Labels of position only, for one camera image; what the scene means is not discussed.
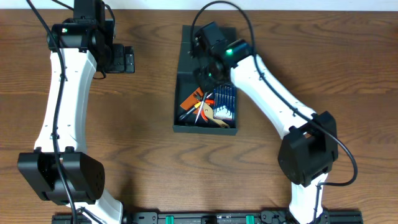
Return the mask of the blue precision screwdriver set case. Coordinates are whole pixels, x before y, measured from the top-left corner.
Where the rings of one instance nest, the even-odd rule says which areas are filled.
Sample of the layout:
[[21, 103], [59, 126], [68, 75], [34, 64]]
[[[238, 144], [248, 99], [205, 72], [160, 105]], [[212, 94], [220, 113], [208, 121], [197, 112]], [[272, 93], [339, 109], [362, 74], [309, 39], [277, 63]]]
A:
[[216, 119], [233, 121], [236, 112], [236, 88], [232, 85], [221, 85], [213, 90], [213, 116]]

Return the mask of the dark green box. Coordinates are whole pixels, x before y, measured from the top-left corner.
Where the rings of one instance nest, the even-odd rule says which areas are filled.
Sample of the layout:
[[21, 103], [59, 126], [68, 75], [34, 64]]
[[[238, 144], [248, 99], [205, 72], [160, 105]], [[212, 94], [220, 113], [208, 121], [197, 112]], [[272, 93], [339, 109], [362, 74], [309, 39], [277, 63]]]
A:
[[195, 123], [196, 115], [191, 115], [185, 121], [178, 121], [178, 116], [183, 113], [180, 103], [191, 95], [197, 88], [198, 84], [193, 76], [193, 71], [198, 67], [195, 58], [191, 58], [188, 54], [190, 50], [190, 25], [182, 26], [182, 39], [180, 45], [180, 55], [177, 67], [177, 79], [175, 85], [174, 100], [174, 124], [173, 131], [176, 133], [195, 133], [195, 134], [217, 134], [234, 136], [238, 132], [236, 127], [237, 119], [227, 121], [230, 128], [221, 128], [217, 124], [210, 122], [205, 124], [201, 118]]

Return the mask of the small claw hammer black handle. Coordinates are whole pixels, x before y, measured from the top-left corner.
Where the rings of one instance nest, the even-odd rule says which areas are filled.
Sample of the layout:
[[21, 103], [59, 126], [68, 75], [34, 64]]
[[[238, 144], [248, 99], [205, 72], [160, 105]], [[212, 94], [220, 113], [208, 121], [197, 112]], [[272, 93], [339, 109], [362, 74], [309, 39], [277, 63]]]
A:
[[197, 92], [197, 91], [194, 93], [194, 96], [195, 96], [195, 97], [199, 100], [199, 102], [200, 102], [200, 105], [199, 105], [199, 108], [198, 108], [198, 113], [197, 113], [197, 116], [196, 116], [196, 118], [195, 118], [195, 123], [197, 123], [199, 117], [203, 117], [201, 114], [202, 114], [202, 112], [203, 112], [203, 106], [204, 106], [204, 104], [205, 104], [206, 99], [208, 98], [208, 95], [209, 95], [208, 92], [204, 92], [204, 94], [203, 94], [202, 96], [201, 96], [201, 95], [199, 94], [199, 92]]

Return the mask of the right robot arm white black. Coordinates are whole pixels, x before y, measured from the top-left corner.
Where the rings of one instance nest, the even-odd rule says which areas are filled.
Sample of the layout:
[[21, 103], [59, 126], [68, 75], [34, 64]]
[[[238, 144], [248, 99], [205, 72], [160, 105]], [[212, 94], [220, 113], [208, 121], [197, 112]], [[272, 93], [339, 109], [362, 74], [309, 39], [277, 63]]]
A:
[[196, 39], [191, 46], [194, 57], [208, 61], [195, 74], [202, 89], [231, 83], [273, 124], [282, 140], [278, 163], [292, 184], [289, 212], [298, 223], [315, 223], [323, 212], [323, 184], [338, 158], [334, 117], [296, 99], [245, 40]]

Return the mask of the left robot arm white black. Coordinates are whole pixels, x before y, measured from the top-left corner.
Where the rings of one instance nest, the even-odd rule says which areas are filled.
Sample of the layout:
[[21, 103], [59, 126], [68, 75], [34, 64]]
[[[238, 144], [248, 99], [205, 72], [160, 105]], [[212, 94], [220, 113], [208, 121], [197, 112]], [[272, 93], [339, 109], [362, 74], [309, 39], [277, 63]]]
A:
[[96, 72], [132, 73], [131, 47], [114, 43], [115, 23], [64, 22], [52, 27], [47, 42], [52, 77], [45, 118], [32, 152], [19, 154], [17, 168], [38, 198], [71, 208], [91, 223], [124, 223], [123, 204], [104, 187], [102, 163], [86, 145], [86, 113]]

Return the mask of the black yellow screwdriver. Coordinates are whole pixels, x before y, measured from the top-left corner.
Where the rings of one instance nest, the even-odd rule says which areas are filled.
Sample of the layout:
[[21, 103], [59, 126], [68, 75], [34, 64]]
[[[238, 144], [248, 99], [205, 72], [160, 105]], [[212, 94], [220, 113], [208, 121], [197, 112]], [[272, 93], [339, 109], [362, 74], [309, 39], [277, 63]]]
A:
[[[211, 105], [211, 104], [214, 103], [213, 100], [210, 100], [210, 99], [209, 99], [209, 97], [210, 97], [211, 95], [212, 95], [212, 93], [210, 93], [210, 94], [206, 97], [206, 100], [205, 100], [205, 103], [207, 103], [208, 105]], [[197, 102], [196, 102], [195, 104], [192, 104], [191, 107], [189, 107], [189, 108], [186, 110], [186, 112], [184, 112], [183, 114], [181, 114], [181, 115], [178, 117], [178, 120], [179, 120], [179, 121], [185, 120], [188, 116], [190, 116], [191, 114], [193, 114], [193, 113], [195, 113], [195, 112], [196, 112], [196, 114], [198, 114], [198, 109], [199, 109], [199, 107], [200, 107], [200, 105], [201, 105], [201, 103], [202, 103], [202, 101], [203, 101], [203, 96], [204, 96], [204, 94], [203, 94], [203, 96], [202, 96], [199, 92], [195, 91], [195, 92], [192, 94], [192, 96], [194, 97], [194, 99], [196, 99]], [[204, 112], [200, 112], [200, 114], [201, 114], [201, 117], [207, 122], [207, 121], [208, 121], [208, 118], [205, 116]]]

